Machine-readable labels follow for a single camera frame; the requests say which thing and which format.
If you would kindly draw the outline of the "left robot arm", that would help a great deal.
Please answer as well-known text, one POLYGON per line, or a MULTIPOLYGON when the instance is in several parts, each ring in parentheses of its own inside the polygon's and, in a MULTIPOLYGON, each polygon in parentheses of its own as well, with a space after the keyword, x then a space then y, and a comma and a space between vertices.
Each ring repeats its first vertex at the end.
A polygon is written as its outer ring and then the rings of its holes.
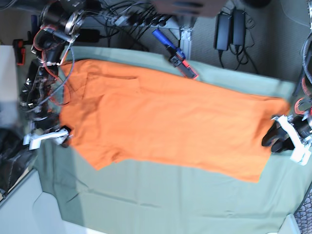
POLYGON ((300 106, 312 103, 312 73, 309 63, 312 60, 312 35, 309 34, 302 48, 303 75, 299 84, 304 97, 298 99, 294 106, 294 114, 272 116, 273 125, 262 138, 262 146, 270 147, 272 153, 309 150, 312 146, 312 108, 301 110, 300 106))

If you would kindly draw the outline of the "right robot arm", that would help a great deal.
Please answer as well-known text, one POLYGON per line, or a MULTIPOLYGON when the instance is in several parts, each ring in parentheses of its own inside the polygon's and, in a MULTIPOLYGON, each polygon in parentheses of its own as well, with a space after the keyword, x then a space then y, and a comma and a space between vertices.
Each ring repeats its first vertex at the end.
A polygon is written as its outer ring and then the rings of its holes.
POLYGON ((53 87, 59 79, 59 67, 67 54, 73 53, 74 42, 85 20, 86 3, 83 0, 55 0, 46 5, 40 15, 40 26, 33 37, 31 61, 27 79, 20 92, 19 104, 29 122, 29 133, 23 144, 30 150, 40 148, 41 142, 53 140, 58 145, 67 144, 71 129, 60 126, 59 115, 48 102, 65 86, 68 78, 53 87))

